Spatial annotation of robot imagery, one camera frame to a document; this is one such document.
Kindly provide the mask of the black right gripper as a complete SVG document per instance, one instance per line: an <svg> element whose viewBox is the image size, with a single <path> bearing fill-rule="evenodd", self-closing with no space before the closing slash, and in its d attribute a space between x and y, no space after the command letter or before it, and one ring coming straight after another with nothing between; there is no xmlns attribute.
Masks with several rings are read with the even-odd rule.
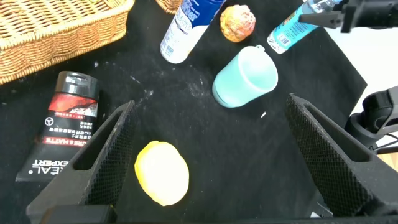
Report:
<svg viewBox="0 0 398 224"><path fill-rule="evenodd" d="M302 14L298 21L350 33L357 27L390 29L397 27L397 0L349 0L342 11Z"/></svg>

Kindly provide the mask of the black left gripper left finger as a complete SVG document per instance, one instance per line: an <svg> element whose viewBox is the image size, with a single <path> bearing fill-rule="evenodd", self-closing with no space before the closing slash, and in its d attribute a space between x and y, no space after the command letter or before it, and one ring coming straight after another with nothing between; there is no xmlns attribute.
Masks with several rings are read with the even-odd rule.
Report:
<svg viewBox="0 0 398 224"><path fill-rule="evenodd" d="M32 223L112 223L132 157L135 102L117 108L27 206Z"/></svg>

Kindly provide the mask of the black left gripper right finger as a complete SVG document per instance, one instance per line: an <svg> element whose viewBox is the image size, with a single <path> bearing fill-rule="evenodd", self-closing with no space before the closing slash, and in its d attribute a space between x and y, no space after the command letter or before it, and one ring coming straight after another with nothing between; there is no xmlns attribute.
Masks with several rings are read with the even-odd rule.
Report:
<svg viewBox="0 0 398 224"><path fill-rule="evenodd" d="M285 115L312 179L334 215L397 215L393 168L301 97L288 96Z"/></svg>

